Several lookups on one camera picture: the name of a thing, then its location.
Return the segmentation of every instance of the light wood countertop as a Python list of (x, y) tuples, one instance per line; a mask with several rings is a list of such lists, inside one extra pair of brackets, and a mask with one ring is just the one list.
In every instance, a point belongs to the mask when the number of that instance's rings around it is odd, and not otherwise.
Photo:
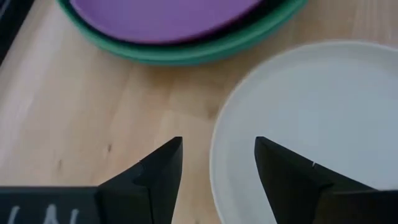
[(218, 110), (237, 82), (259, 62), (303, 43), (364, 39), (397, 46), (397, 12), (396, 0), (309, 0), (250, 50), (170, 68), (97, 49), (54, 0), (36, 0), (0, 68), (0, 182), (100, 184), (183, 136), (173, 223), (219, 223), (208, 154)]

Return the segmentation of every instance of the green plate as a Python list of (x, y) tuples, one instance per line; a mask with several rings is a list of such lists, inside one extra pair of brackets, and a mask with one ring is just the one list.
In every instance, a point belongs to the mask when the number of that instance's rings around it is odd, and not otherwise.
[(116, 55), (157, 65), (195, 65), (226, 58), (246, 49), (277, 30), (307, 0), (285, 0), (272, 12), (226, 35), (188, 45), (137, 45), (112, 39), (90, 27), (72, 8), (69, 0), (58, 0), (61, 8), (80, 32), (98, 47)]

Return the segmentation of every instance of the purple plate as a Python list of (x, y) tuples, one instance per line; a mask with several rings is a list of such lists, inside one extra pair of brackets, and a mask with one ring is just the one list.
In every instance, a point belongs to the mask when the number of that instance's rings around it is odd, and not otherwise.
[(89, 25), (115, 39), (171, 44), (235, 21), (261, 0), (70, 0)]

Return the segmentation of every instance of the plate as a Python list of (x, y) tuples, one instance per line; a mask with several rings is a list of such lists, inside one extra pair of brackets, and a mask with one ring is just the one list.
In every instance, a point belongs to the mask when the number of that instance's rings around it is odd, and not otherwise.
[(254, 69), (220, 112), (210, 179), (225, 224), (276, 224), (254, 160), (265, 136), (375, 189), (398, 189), (398, 50), (306, 45)]
[(226, 58), (253, 46), (287, 22), (307, 0), (284, 0), (271, 12), (257, 12), (253, 22), (231, 30), (227, 35), (200, 43), (184, 45), (139, 45), (110, 38), (87, 24), (74, 10), (69, 0), (57, 0), (61, 10), (78, 30), (98, 47), (118, 56), (156, 65), (197, 65)]
[(169, 44), (199, 37), (235, 21), (260, 0), (71, 0), (91, 26), (118, 40)]

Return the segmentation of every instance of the white plate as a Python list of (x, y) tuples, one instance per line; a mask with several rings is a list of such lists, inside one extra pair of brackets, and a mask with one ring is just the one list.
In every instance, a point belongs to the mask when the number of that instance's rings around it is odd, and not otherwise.
[(254, 162), (256, 136), (376, 189), (398, 189), (398, 50), (325, 42), (251, 72), (213, 133), (211, 187), (224, 224), (276, 223)]

